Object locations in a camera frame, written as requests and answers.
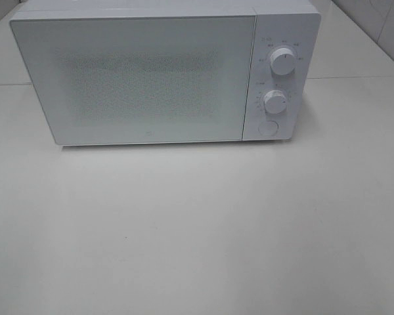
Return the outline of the round door release button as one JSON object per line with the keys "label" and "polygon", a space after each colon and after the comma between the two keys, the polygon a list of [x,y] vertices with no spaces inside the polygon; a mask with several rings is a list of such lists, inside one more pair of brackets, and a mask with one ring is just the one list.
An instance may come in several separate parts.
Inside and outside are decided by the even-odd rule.
{"label": "round door release button", "polygon": [[264,137],[275,136],[278,132],[278,123],[275,121],[263,121],[259,125],[259,133]]}

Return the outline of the white timer knob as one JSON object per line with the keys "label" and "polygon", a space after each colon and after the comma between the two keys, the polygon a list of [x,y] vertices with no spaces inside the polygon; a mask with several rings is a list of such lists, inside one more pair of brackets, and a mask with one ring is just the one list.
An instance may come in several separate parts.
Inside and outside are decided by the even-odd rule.
{"label": "white timer knob", "polygon": [[279,114],[287,108],[288,100],[279,90],[269,91],[263,97],[263,105],[268,114]]}

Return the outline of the white microwave door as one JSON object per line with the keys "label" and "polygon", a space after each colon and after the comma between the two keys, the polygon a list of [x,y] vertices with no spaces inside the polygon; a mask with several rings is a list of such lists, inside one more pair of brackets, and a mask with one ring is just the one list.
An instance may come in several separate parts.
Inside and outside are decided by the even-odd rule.
{"label": "white microwave door", "polygon": [[242,138],[255,18],[13,20],[55,142]]}

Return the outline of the white microwave oven body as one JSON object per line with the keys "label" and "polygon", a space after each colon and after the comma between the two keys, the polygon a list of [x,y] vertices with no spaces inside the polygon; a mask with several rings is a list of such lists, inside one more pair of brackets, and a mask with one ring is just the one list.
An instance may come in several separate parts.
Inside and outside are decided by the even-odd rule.
{"label": "white microwave oven body", "polygon": [[[230,141],[286,140],[291,138],[302,103],[303,89],[321,16],[309,1],[28,1],[13,20],[99,20],[252,16],[255,18],[252,57],[242,138]],[[279,47],[296,54],[288,75],[271,70],[270,55]],[[284,93],[287,108],[268,114],[263,97],[273,90]],[[275,136],[259,133],[263,121],[278,123]]]}

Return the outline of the white power knob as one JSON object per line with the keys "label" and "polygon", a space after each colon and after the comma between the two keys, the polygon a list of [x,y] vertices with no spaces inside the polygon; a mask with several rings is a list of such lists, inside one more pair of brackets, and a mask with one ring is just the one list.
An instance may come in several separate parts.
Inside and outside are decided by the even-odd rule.
{"label": "white power knob", "polygon": [[296,54],[289,47],[279,47],[270,55],[271,70],[276,75],[288,75],[296,67]]}

